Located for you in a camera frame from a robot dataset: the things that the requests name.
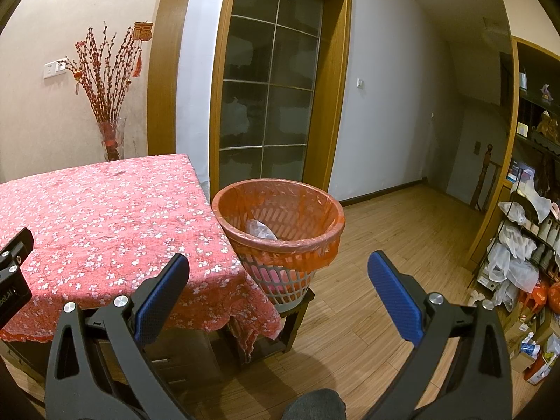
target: small stool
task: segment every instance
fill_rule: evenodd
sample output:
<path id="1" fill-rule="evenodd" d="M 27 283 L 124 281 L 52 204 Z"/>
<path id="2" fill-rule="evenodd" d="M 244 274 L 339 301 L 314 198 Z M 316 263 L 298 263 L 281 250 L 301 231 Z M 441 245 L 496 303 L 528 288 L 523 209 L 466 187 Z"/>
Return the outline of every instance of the small stool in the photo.
<path id="1" fill-rule="evenodd" d="M 315 293 L 313 293 L 313 291 L 309 288 L 307 289 L 303 300 L 296 307 L 290 309 L 289 311 L 280 313 L 280 317 L 285 317 L 286 321 L 284 322 L 284 328 L 278 335 L 278 338 L 270 339 L 262 336 L 257 339 L 251 355 L 251 361 L 262 360 L 279 352 L 289 352 L 292 349 L 293 342 L 296 340 L 296 336 L 298 336 L 297 331 L 300 328 L 301 322 L 303 322 L 305 311 L 307 311 L 307 305 L 314 298 Z M 229 326 L 226 325 L 221 328 L 219 333 L 220 336 L 222 336 L 222 338 L 228 343 L 233 354 L 239 357 L 241 364 L 248 363 L 245 358 L 245 353 L 238 346 L 237 340 L 230 332 Z"/>

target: wooden floor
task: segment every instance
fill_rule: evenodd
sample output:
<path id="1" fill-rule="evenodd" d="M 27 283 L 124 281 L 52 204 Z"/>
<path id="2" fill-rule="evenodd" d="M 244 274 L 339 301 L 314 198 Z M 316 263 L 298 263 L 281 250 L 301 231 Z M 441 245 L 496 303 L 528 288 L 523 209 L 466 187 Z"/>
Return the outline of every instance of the wooden floor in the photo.
<path id="1" fill-rule="evenodd" d="M 403 341 L 366 274 L 369 254 L 382 249 L 402 273 L 427 291 L 466 303 L 471 273 L 461 267 L 482 216 L 466 205 L 418 185 L 344 209 L 340 253 L 312 284 L 315 300 L 293 349 L 238 373 L 219 356 L 225 382 L 180 397 L 199 420 L 279 419 L 286 404 L 308 391 L 337 390 L 349 420 L 361 419 L 393 380 L 412 345 Z M 450 342 L 421 403 L 441 386 L 455 350 Z M 19 383 L 40 393 L 26 376 Z M 513 372 L 514 412 L 534 387 Z"/>

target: staircase railing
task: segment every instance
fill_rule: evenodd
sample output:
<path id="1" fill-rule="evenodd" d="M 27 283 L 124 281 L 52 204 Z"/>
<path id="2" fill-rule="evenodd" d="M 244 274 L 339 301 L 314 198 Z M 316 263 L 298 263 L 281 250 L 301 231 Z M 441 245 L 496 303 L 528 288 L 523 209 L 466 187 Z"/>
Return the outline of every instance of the staircase railing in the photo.
<path id="1" fill-rule="evenodd" d="M 494 189 L 494 186 L 496 184 L 496 177 L 498 175 L 499 168 L 502 167 L 501 164 L 498 164 L 491 160 L 493 148 L 494 147 L 492 147 L 492 144 L 488 144 L 486 153 L 484 154 L 484 160 L 482 162 L 481 174 L 478 176 L 477 187 L 474 189 L 474 193 L 472 194 L 472 198 L 470 199 L 470 206 L 474 209 L 478 208 L 480 211 L 487 210 L 490 194 L 492 193 L 492 190 Z M 482 187 L 484 186 L 486 173 L 490 164 L 494 165 L 495 167 L 494 174 L 492 175 L 492 182 L 490 183 L 490 188 L 488 188 L 488 193 L 486 194 L 486 198 L 484 199 L 484 205 L 481 207 L 478 203 L 478 200 L 481 196 Z"/>

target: glass door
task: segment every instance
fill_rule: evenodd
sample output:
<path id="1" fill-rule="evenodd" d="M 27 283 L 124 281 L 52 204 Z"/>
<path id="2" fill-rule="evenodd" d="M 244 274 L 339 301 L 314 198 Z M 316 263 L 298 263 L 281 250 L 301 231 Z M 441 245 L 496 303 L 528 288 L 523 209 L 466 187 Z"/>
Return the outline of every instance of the glass door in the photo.
<path id="1" fill-rule="evenodd" d="M 322 0 L 234 0 L 220 117 L 219 187 L 301 181 Z"/>

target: red tassel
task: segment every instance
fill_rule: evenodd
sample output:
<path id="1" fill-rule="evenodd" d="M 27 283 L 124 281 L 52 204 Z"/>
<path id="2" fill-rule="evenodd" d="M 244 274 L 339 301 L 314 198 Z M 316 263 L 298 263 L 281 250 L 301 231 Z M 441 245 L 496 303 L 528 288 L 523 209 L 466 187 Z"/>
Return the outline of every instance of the red tassel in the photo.
<path id="1" fill-rule="evenodd" d="M 140 75 L 140 72 L 142 72 L 142 53 L 141 52 L 138 54 L 138 61 L 136 62 L 136 68 L 134 69 L 132 77 L 138 77 Z"/>

